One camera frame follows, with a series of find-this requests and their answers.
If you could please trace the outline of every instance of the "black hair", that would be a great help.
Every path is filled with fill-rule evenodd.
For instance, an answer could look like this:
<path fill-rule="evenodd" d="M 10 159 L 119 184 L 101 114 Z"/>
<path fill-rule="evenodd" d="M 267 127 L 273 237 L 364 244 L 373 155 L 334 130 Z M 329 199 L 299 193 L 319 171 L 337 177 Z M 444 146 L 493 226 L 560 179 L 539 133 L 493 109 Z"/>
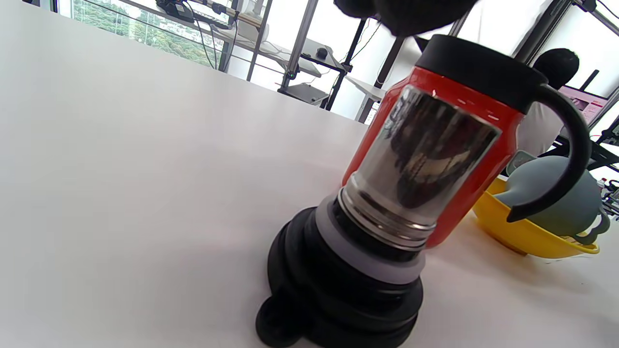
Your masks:
<path fill-rule="evenodd" d="M 580 59 L 576 53 L 567 48 L 555 48 L 542 53 L 533 64 L 533 68 L 548 79 L 548 85 L 559 89 L 576 75 Z"/>

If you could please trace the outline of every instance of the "trees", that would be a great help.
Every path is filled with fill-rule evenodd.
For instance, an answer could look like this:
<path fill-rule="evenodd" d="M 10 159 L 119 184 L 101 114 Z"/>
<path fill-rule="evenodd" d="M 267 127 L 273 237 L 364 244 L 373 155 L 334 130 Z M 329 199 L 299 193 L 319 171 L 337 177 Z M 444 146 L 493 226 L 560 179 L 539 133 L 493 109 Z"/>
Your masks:
<path fill-rule="evenodd" d="M 156 47 L 162 51 L 175 54 L 181 58 L 185 58 L 205 66 L 210 66 L 206 56 L 204 55 L 202 44 L 196 42 L 200 40 L 200 34 L 197 30 L 193 30 L 166 18 L 150 14 L 141 9 L 135 9 L 134 7 L 135 10 L 132 9 L 131 12 L 133 13 L 139 11 L 140 13 L 137 19 L 152 24 L 152 26 L 146 25 L 130 18 L 130 15 L 125 10 L 126 7 L 112 4 L 111 0 L 90 0 L 91 2 L 95 2 L 101 6 L 90 4 L 84 0 L 72 1 L 72 16 L 80 22 L 93 25 L 117 35 L 129 37 L 132 40 Z M 108 9 L 120 12 L 121 14 L 115 13 Z M 182 37 L 158 28 L 164 28 L 165 30 L 174 32 Z M 209 54 L 210 61 L 213 63 L 213 66 L 215 66 L 215 54 L 211 48 L 212 39 L 210 35 L 204 35 L 204 43 L 206 44 L 206 50 Z M 221 42 L 216 42 L 216 44 L 219 48 L 222 45 Z"/>

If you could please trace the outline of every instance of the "gray kettle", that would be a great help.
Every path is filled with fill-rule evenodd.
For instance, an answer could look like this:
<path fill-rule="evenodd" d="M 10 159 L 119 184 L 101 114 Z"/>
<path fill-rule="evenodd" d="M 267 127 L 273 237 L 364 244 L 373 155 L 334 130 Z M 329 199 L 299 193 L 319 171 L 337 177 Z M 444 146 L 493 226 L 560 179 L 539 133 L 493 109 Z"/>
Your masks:
<path fill-rule="evenodd" d="M 567 164 L 566 157 L 535 158 L 519 151 L 507 166 L 506 191 L 495 197 L 509 207 L 535 199 L 556 183 Z M 585 233 L 598 215 L 602 217 L 600 224 Z M 592 244 L 610 228 L 610 219 L 602 209 L 600 189 L 588 170 L 563 198 L 528 219 L 546 231 L 570 236 L 583 245 Z"/>

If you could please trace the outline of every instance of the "black base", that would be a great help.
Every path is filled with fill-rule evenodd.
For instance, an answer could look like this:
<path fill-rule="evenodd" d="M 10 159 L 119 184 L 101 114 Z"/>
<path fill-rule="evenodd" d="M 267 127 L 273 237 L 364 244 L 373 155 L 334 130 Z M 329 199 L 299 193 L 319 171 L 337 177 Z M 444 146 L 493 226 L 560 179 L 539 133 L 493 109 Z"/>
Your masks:
<path fill-rule="evenodd" d="M 395 348 L 417 321 L 421 280 L 387 284 L 341 260 L 324 242 L 315 208 L 299 212 L 269 251 L 272 296 L 260 308 L 256 331 L 273 348 L 305 336 L 324 348 Z"/>

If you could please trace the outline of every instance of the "table surface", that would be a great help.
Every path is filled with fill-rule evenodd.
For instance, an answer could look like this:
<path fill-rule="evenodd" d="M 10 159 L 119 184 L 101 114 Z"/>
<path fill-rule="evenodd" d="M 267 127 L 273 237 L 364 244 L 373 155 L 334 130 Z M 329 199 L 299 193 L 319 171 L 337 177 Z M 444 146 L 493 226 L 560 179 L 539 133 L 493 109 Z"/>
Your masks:
<path fill-rule="evenodd" d="M 362 91 L 368 98 L 375 102 L 380 102 L 387 93 L 386 90 L 374 87 L 373 85 L 363 82 L 359 79 L 346 75 L 345 78 L 350 81 L 358 90 Z"/>
<path fill-rule="evenodd" d="M 163 9 L 161 9 L 160 7 L 157 6 L 157 1 L 156 0 L 120 0 L 126 4 L 135 6 L 139 9 L 145 10 L 147 12 L 159 15 L 161 17 L 164 17 L 166 19 L 172 20 L 174 22 L 183 24 L 187 27 L 193 28 L 195 30 L 201 30 L 203 33 L 206 33 L 208 35 L 210 35 L 210 27 L 208 24 L 206 23 L 202 23 L 200 25 L 200 28 L 198 28 L 197 25 L 195 24 L 190 24 L 188 22 L 185 22 L 183 20 L 180 20 L 172 15 L 169 15 L 167 13 L 165 13 L 165 11 Z M 194 7 L 200 6 L 199 4 L 196 4 L 195 2 L 192 2 L 191 4 Z M 232 43 L 232 41 L 234 41 L 234 36 L 235 36 L 235 29 L 231 29 L 231 30 L 224 30 L 221 28 L 217 28 L 214 27 L 214 31 L 213 31 L 213 36 L 221 39 L 221 40 L 225 40 L 227 42 Z M 235 45 L 239 46 L 241 48 L 244 48 L 246 50 L 249 51 L 253 51 L 256 47 L 256 42 L 253 41 L 250 38 L 246 38 L 246 37 L 242 37 L 241 35 L 236 36 L 236 41 Z M 272 59 L 273 61 L 275 61 L 277 64 L 279 64 L 280 66 L 284 67 L 288 65 L 288 60 L 290 59 L 290 50 L 281 47 L 279 45 L 276 45 L 274 43 L 271 43 L 269 41 L 264 41 L 261 43 L 260 45 L 260 50 L 258 51 L 258 53 L 261 56 L 267 57 L 269 59 Z M 321 77 L 322 74 L 320 73 L 320 71 L 318 70 L 318 68 L 311 62 L 309 61 L 300 61 L 299 62 L 299 69 L 302 72 L 305 72 L 311 76 L 314 77 Z"/>
<path fill-rule="evenodd" d="M 365 126 L 19 1 L 0 25 L 0 347 L 264 347 L 269 245 Z M 616 347 L 613 228 L 545 260 L 467 216 L 403 347 Z"/>

